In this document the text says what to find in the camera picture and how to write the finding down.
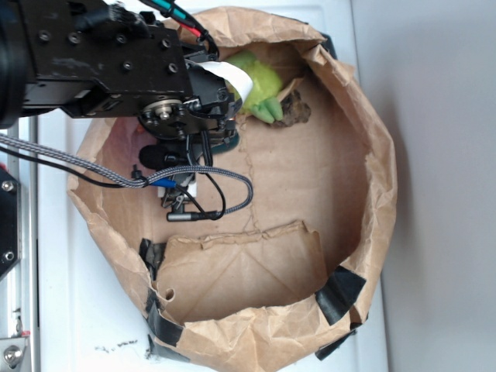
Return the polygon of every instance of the green wire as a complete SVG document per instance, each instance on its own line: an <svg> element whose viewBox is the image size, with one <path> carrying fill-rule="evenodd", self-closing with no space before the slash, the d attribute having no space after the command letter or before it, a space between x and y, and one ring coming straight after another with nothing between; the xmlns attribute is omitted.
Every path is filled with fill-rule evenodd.
<svg viewBox="0 0 496 372"><path fill-rule="evenodd" d="M171 8L171 4L169 4L168 2L166 2L165 0L152 0L152 2L154 2L155 4L165 8L166 10L169 10ZM182 19L186 19L186 15L177 10L177 9L174 9L174 14L176 16L178 16L179 18L182 18Z"/></svg>

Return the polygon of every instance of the red wire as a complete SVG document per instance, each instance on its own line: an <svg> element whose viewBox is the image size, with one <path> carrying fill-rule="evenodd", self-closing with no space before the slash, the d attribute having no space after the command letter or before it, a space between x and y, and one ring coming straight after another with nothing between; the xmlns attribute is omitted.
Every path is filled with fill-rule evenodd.
<svg viewBox="0 0 496 372"><path fill-rule="evenodd" d="M179 23L179 24L181 25L181 27L182 27L183 29L188 30L190 33L192 33L192 34L193 34L193 35L195 35L196 37L200 37L200 36L202 35L202 33L200 33L197 29L194 29L194 28L192 28L192 27L190 27L190 26L186 26L186 25L184 25L184 24L182 24L182 23Z"/></svg>

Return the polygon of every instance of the black metal bracket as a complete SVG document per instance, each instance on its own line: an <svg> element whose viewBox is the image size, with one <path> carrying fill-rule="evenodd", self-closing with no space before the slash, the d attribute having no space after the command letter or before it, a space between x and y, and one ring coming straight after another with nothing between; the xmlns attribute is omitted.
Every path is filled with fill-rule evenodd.
<svg viewBox="0 0 496 372"><path fill-rule="evenodd" d="M19 182L0 168L0 280L20 260Z"/></svg>

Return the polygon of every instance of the green object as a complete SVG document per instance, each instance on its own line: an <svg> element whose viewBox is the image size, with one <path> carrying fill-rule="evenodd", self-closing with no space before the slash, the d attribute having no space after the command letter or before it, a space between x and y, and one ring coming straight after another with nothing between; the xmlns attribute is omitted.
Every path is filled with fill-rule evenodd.
<svg viewBox="0 0 496 372"><path fill-rule="evenodd" d="M253 89L243 103L241 113L251 112L255 117L272 124L283 119L281 103L277 94L282 89L282 80L274 69L260 62L248 50L229 57L226 62L245 71L253 80Z"/></svg>

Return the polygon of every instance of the gray wall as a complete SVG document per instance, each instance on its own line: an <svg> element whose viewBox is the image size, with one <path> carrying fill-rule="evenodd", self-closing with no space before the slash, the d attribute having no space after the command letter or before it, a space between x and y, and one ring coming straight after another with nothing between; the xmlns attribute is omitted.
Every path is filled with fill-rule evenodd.
<svg viewBox="0 0 496 372"><path fill-rule="evenodd" d="M398 155L391 371L494 371L496 2L352 3L361 83Z"/></svg>

